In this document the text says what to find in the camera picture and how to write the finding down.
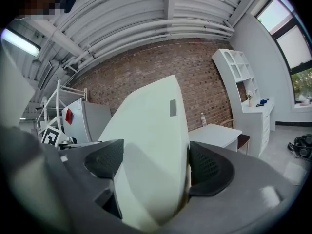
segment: wooden chair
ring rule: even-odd
[[[228,119],[220,124],[220,126],[224,126],[226,123],[232,122],[233,128],[234,128],[234,119]],[[247,143],[247,150],[246,154],[248,154],[248,149],[249,149],[249,140],[250,136],[241,134],[237,137],[237,149],[241,148],[243,145]]]

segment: white bookshelf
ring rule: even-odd
[[[270,97],[263,107],[256,107],[263,98],[243,52],[218,49],[212,57],[229,96],[235,128],[251,137],[249,154],[259,157],[269,142],[270,129],[275,130],[274,98]],[[240,82],[243,82],[246,92],[253,93],[252,107],[249,107],[248,100],[241,102],[237,87]]]

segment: window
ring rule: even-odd
[[[287,64],[295,103],[302,95],[312,101],[312,42],[288,0],[270,0],[256,15],[268,30]]]

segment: fluorescent light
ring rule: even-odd
[[[35,57],[39,53],[39,46],[35,46],[34,43],[31,43],[31,41],[27,40],[26,38],[19,36],[16,33],[13,33],[11,30],[4,29],[1,38]]]

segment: green foliage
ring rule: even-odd
[[[299,98],[299,95],[310,97],[312,95],[312,68],[292,75],[292,85],[296,98]]]

